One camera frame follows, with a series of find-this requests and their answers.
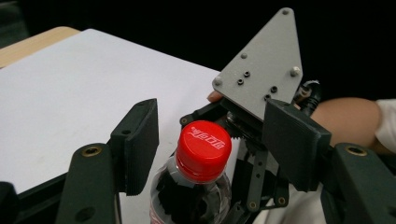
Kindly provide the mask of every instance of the silver metal plate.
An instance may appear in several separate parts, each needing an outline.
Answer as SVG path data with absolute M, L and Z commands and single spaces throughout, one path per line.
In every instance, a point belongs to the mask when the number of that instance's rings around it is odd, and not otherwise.
M 212 85 L 225 98 L 263 120 L 265 99 L 291 103 L 302 78 L 294 12 L 285 7 L 227 64 Z

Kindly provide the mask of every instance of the bottle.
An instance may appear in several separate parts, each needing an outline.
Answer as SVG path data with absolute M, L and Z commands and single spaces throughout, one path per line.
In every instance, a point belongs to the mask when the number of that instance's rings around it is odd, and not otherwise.
M 175 153 L 153 177 L 150 223 L 221 223 L 231 203 L 225 173 L 231 148 L 230 135 L 217 123 L 186 125 Z

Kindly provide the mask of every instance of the soda bottle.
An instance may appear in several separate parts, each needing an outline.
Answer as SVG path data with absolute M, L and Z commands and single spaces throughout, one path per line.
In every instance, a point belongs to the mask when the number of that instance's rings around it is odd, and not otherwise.
M 231 148 L 230 135 L 217 123 L 186 125 L 175 153 L 153 178 L 150 223 L 221 223 L 231 203 L 224 171 Z

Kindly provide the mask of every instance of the person's hand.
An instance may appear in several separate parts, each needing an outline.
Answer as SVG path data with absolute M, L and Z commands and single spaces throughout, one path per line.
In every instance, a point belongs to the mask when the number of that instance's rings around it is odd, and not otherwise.
M 221 99 L 222 95 L 218 92 L 218 91 L 212 91 L 210 92 L 210 94 L 206 97 L 206 99 L 210 102 L 210 103 L 214 103 L 216 101 L 218 101 L 219 99 Z

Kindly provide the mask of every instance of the bottle cap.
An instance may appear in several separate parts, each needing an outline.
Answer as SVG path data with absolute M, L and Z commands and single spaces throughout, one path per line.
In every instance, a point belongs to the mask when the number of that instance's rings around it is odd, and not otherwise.
M 180 133 L 177 166 L 189 179 L 199 182 L 214 180 L 224 170 L 231 147 L 230 135 L 217 123 L 194 121 Z

